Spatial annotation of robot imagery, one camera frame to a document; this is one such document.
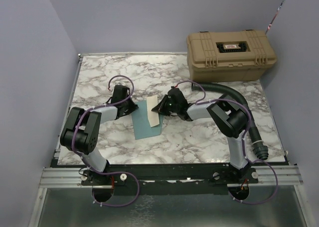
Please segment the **beige paper letter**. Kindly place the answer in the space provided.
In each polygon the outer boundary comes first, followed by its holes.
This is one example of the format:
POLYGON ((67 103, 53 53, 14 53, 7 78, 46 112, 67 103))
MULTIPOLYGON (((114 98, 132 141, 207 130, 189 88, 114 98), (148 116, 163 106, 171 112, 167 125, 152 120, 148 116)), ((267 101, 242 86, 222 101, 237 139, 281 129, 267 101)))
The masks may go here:
POLYGON ((152 111, 158 105, 158 96, 150 96, 146 98, 147 102, 147 116, 150 127, 155 127, 160 124, 159 114, 157 112, 152 111))

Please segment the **light blue paper envelope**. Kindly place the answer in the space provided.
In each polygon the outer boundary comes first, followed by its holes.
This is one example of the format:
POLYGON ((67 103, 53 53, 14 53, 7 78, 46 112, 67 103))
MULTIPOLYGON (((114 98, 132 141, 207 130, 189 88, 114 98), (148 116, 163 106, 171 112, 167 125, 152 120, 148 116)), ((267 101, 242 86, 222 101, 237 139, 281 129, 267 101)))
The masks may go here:
POLYGON ((151 127, 147 116, 147 101, 139 101, 137 105, 139 108, 131 113, 135 140, 160 135, 163 116, 159 115, 159 125, 151 127))

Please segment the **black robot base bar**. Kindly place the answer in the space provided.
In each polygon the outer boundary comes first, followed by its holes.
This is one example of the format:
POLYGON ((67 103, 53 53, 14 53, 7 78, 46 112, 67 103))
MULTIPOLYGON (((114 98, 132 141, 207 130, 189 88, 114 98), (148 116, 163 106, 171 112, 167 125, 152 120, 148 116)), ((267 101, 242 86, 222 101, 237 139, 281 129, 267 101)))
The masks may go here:
POLYGON ((112 164, 106 175, 83 165, 53 163, 45 171, 49 185, 57 188, 92 188, 117 196, 140 195, 226 195, 229 187, 257 184, 258 175, 250 167, 242 178, 229 176, 229 163, 221 164, 112 164))

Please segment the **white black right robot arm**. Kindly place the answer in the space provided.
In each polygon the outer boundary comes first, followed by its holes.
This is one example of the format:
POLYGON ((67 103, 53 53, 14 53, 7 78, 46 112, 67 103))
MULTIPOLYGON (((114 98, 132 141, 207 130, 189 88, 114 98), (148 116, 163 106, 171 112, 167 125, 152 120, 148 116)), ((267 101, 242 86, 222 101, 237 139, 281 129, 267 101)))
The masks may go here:
POLYGON ((230 179, 240 183, 247 177, 250 164, 246 156, 245 136, 251 118, 245 108, 233 101, 230 96, 222 95, 203 104, 189 103, 179 88, 172 87, 152 111, 164 116, 176 114, 184 121, 211 118, 227 137, 230 179))

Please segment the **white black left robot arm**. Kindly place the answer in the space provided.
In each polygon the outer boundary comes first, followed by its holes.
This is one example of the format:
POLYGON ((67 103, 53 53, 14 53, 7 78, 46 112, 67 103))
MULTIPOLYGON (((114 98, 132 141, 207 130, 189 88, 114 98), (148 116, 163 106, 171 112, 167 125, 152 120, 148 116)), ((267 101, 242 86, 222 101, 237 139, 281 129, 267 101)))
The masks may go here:
POLYGON ((129 87, 116 85, 113 95, 100 106, 90 109, 74 107, 69 111, 60 135, 60 145, 77 154, 93 172, 98 184, 110 179, 109 161, 97 149, 100 125, 127 116, 138 109, 129 87))

